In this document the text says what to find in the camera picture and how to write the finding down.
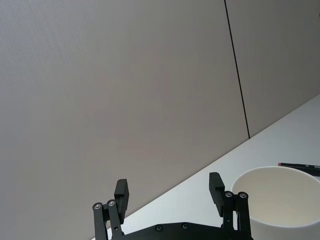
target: white table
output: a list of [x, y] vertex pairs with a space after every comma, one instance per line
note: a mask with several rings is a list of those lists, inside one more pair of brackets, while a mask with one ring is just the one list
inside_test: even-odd
[[229, 190], [245, 171], [278, 162], [320, 165], [320, 95], [128, 216], [122, 230], [129, 234], [174, 222], [220, 226], [222, 218], [209, 192], [209, 173], [220, 173]]

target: black vertical line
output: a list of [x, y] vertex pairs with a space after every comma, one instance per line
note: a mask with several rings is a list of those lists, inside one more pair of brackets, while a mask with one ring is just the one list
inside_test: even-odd
[[229, 14], [228, 14], [228, 8], [227, 8], [226, 0], [224, 0], [224, 6], [225, 6], [226, 18], [228, 20], [228, 26], [229, 26], [229, 32], [230, 32], [230, 38], [231, 38], [231, 44], [232, 44], [232, 50], [233, 50], [233, 57], [234, 57], [235, 68], [236, 68], [236, 74], [237, 74], [237, 77], [238, 77], [238, 82], [239, 82], [239, 87], [240, 87], [241, 100], [242, 100], [242, 106], [243, 106], [243, 112], [244, 112], [244, 118], [245, 118], [245, 125], [246, 125], [246, 130], [248, 132], [248, 138], [250, 138], [250, 132], [249, 132], [249, 126], [248, 126], [248, 119], [247, 119], [244, 95], [242, 93], [242, 87], [241, 87], [241, 82], [240, 82], [240, 76], [239, 76], [239, 69], [238, 69], [238, 63], [237, 63], [237, 58], [236, 58], [234, 39], [232, 38], [230, 20], [229, 20]]

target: paper cup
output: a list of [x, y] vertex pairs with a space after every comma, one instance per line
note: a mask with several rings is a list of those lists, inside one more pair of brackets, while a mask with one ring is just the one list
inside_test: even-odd
[[320, 240], [320, 181], [293, 168], [259, 167], [231, 190], [249, 195], [254, 240]]

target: pen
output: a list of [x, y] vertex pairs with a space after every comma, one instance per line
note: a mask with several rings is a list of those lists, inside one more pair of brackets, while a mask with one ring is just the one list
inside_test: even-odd
[[298, 169], [298, 170], [301, 170], [301, 171], [303, 171], [307, 174], [310, 174], [312, 176], [320, 177], [320, 166], [317, 166], [317, 165], [293, 164], [293, 163], [279, 162], [278, 166]]

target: screw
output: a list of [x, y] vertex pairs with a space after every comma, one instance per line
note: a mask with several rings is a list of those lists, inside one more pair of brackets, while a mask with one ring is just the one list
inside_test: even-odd
[[188, 229], [189, 228], [189, 224], [188, 223], [183, 223], [182, 224], [182, 228], [185, 229], [185, 230]]
[[101, 208], [101, 204], [100, 203], [97, 203], [96, 205], [94, 205], [94, 209], [99, 209]]
[[245, 194], [244, 192], [243, 192], [243, 193], [240, 193], [240, 198], [245, 199], [245, 198], [247, 198], [247, 197], [248, 197], [247, 194]]
[[228, 197], [228, 198], [231, 198], [231, 197], [232, 197], [232, 193], [229, 192], [229, 191], [227, 191], [227, 192], [225, 193], [225, 196]]
[[108, 205], [109, 205], [109, 206], [113, 206], [113, 205], [115, 205], [115, 204], [116, 204], [116, 202], [115, 202], [115, 201], [113, 201], [113, 200], [112, 200], [112, 201], [110, 201], [110, 202], [108, 202]]
[[156, 230], [157, 232], [161, 232], [163, 229], [164, 229], [164, 227], [163, 227], [162, 225], [157, 225], [157, 226], [155, 226], [155, 230]]

